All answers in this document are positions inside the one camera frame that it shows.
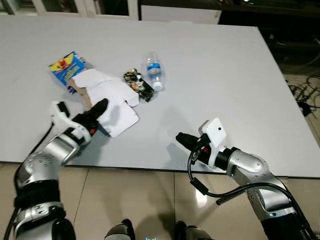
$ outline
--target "bottle label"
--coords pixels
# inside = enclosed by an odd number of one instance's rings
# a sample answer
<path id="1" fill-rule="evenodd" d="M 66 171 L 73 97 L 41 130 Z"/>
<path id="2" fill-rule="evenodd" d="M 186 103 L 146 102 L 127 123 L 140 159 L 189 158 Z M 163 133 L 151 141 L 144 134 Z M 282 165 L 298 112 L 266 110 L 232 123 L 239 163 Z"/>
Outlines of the bottle label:
<path id="1" fill-rule="evenodd" d="M 159 69 L 160 68 L 160 64 L 159 63 L 151 63 L 146 70 L 149 71 L 150 69 Z"/>

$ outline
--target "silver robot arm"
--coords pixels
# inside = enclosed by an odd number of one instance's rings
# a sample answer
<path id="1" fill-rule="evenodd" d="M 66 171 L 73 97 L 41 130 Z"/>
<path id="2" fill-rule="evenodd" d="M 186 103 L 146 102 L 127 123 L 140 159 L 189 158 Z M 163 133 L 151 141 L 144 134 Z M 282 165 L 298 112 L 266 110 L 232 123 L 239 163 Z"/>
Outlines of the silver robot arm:
<path id="1" fill-rule="evenodd" d="M 54 103 L 51 117 L 60 133 L 31 153 L 14 176 L 17 196 L 11 219 L 17 240 L 75 239 L 73 226 L 65 219 L 60 200 L 58 170 L 79 152 L 80 146 L 90 142 L 98 127 L 97 118 L 107 105 L 108 100 L 103 99 L 71 120 L 65 104 Z"/>
<path id="2" fill-rule="evenodd" d="M 246 191 L 249 202 L 261 221 L 269 240 L 316 240 L 299 205 L 270 171 L 262 158 L 226 148 L 227 134 L 218 118 L 200 128 L 201 137 L 179 133 L 176 140 L 191 151 L 188 161 L 190 183 L 202 194 L 219 198 L 216 203 L 226 201 Z M 191 165 L 197 160 L 213 169 L 220 169 L 233 178 L 240 187 L 228 193 L 211 193 L 196 177 Z"/>

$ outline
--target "water bottle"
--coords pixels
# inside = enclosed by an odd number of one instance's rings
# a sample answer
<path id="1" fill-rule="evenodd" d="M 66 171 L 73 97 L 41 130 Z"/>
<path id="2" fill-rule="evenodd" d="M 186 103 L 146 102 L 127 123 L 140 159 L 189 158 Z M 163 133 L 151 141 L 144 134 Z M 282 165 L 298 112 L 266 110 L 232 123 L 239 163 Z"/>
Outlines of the water bottle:
<path id="1" fill-rule="evenodd" d="M 163 85 L 161 82 L 161 68 L 158 60 L 158 56 L 155 52 L 148 52 L 146 55 L 146 70 L 150 77 L 152 88 L 155 91 L 161 91 Z"/>

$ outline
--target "table surface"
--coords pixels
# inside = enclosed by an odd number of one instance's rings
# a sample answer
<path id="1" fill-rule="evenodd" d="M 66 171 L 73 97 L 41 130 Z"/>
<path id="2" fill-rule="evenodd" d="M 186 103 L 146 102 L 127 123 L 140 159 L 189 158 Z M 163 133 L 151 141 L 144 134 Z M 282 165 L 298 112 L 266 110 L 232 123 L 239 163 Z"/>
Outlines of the table surface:
<path id="1" fill-rule="evenodd" d="M 264 158 L 277 176 L 320 177 L 320 149 L 255 27 L 71 17 L 0 16 L 0 161 L 22 162 L 50 125 L 51 101 L 84 105 L 48 65 L 76 51 L 121 77 L 158 53 L 165 91 L 134 108 L 116 138 L 98 132 L 71 164 L 185 171 L 175 136 L 219 117 L 228 147 Z M 202 163 L 196 171 L 210 172 Z"/>

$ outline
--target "black cable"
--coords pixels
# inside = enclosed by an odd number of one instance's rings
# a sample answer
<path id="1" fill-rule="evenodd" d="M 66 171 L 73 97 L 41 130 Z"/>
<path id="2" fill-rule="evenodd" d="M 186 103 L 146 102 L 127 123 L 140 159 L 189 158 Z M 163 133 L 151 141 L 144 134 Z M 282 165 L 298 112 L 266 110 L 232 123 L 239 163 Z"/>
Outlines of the black cable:
<path id="1" fill-rule="evenodd" d="M 7 227 L 6 227 L 6 230 L 5 230 L 5 234 L 4 234 L 4 237 L 3 237 L 4 240 L 8 240 L 9 237 L 10 237 L 11 228 L 12 228 L 12 225 L 14 224 L 14 221 L 16 219 L 18 211 L 19 211 L 18 208 L 14 208 L 13 213 L 12 213 L 11 218 L 10 218 L 10 221 L 9 221 Z"/>
<path id="2" fill-rule="evenodd" d="M 34 148 L 31 150 L 31 152 L 28 154 L 28 156 L 33 154 L 37 150 L 37 148 L 43 143 L 43 141 L 47 138 L 47 136 L 51 132 L 53 126 L 54 126 L 54 123 L 52 122 L 50 127 L 49 127 L 49 129 L 46 131 L 46 133 L 43 135 L 43 137 L 40 139 L 40 141 L 34 146 Z M 17 185 L 17 177 L 18 176 L 17 176 L 17 173 L 19 172 L 19 170 L 20 170 L 20 168 L 21 168 L 21 166 L 23 164 L 24 163 L 22 162 L 21 165 L 18 167 L 18 169 L 15 171 L 15 174 L 14 174 L 14 181 L 13 182 L 14 182 L 15 191 L 17 193 L 18 193 L 18 185 Z M 6 227 L 6 230 L 5 230 L 5 234 L 4 234 L 4 237 L 3 237 L 4 240 L 8 240 L 9 239 L 11 228 L 12 228 L 12 226 L 14 224 L 14 221 L 16 219 L 18 211 L 19 211 L 19 208 L 17 208 L 17 207 L 14 208 L 14 211 L 13 211 L 13 213 L 11 215 L 10 221 L 9 221 L 7 227 Z"/>
<path id="3" fill-rule="evenodd" d="M 305 229 L 307 231 L 307 233 L 311 236 L 312 239 L 317 239 L 316 235 L 314 234 L 314 232 L 312 231 L 310 224 L 308 222 L 308 220 L 306 219 L 304 213 L 302 212 L 300 206 L 298 205 L 297 201 L 295 200 L 295 198 L 293 197 L 293 195 L 290 193 L 290 191 L 287 189 L 287 187 L 285 187 L 285 189 L 283 189 L 282 187 L 272 184 L 272 183 L 268 183 L 268 182 L 255 182 L 255 183 L 249 183 L 246 184 L 244 186 L 239 186 L 231 191 L 228 192 L 224 192 L 224 193 L 212 193 L 209 192 L 207 190 L 207 188 L 195 177 L 193 177 L 192 175 L 192 171 L 191 171 L 191 164 L 192 161 L 196 161 L 193 160 L 193 157 L 195 155 L 195 153 L 201 149 L 201 145 L 197 145 L 190 153 L 189 158 L 188 158 L 188 166 L 187 166 L 187 171 L 188 171 L 188 176 L 190 178 L 190 183 L 192 185 L 199 186 L 200 188 L 198 189 L 202 194 L 207 195 L 209 197 L 213 197 L 213 198 L 232 198 L 232 197 L 236 197 L 237 195 L 240 195 L 242 193 L 244 193 L 247 189 L 251 189 L 251 188 L 273 188 L 273 189 L 277 189 L 278 191 L 282 192 L 292 203 L 292 207 L 294 208 L 294 210 L 297 212 L 298 217 L 301 220 L 301 227 L 303 229 Z"/>

